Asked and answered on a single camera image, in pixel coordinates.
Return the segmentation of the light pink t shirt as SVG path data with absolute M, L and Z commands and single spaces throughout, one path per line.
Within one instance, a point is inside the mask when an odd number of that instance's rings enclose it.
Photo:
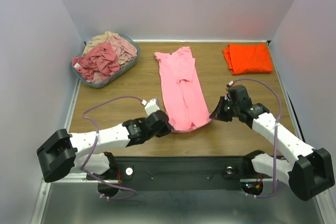
M 187 133 L 211 122 L 189 46 L 172 53 L 155 52 L 162 98 L 175 133 Z

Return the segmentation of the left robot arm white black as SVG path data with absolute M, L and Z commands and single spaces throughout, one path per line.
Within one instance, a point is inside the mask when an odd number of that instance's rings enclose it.
M 68 133 L 57 130 L 37 149 L 44 181 L 58 181 L 82 166 L 106 179 L 113 178 L 117 166 L 103 155 L 112 148 L 140 145 L 153 137 L 170 134 L 169 117 L 161 110 L 146 118 L 127 120 L 99 132 Z

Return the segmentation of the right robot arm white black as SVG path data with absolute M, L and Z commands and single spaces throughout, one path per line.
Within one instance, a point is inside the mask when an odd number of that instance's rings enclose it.
M 245 86 L 232 81 L 226 90 L 210 119 L 230 122 L 238 118 L 268 140 L 274 154 L 284 157 L 278 159 L 260 150 L 253 151 L 243 158 L 241 170 L 245 176 L 270 176 L 275 182 L 288 185 L 303 201 L 335 185 L 331 154 L 325 148 L 316 149 L 297 138 L 264 105 L 254 104 Z

